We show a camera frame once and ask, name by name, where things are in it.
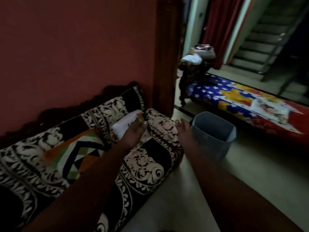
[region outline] hand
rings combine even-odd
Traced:
[[[193,137],[193,132],[188,121],[183,118],[175,121],[176,129],[178,131],[178,140],[183,148],[191,145],[196,145],[196,141]]]
[[[127,150],[132,150],[137,146],[139,141],[141,140],[141,136],[145,132],[147,128],[147,121],[145,121],[142,125],[139,124],[138,118],[133,121],[129,128],[126,130],[125,134],[119,141],[119,144],[122,145]]]

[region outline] wooden door frame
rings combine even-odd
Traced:
[[[180,59],[184,0],[157,0],[153,108],[171,117]]]

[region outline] maroon wall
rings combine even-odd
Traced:
[[[0,0],[0,135],[138,81],[152,101],[156,0]]]

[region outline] gray trash bin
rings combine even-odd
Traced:
[[[196,142],[215,161],[226,156],[236,138],[236,127],[210,112],[196,115],[191,128]]]

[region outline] star patterned bedsheet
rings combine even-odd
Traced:
[[[206,75],[211,76],[217,85],[211,86],[203,80],[188,85],[188,94],[193,101],[198,99],[211,103],[218,109],[228,112],[256,128],[263,129],[268,134],[308,146],[308,107],[282,100],[217,75],[208,73]],[[253,109],[253,104],[256,104],[256,101],[265,103],[261,105],[261,112]]]

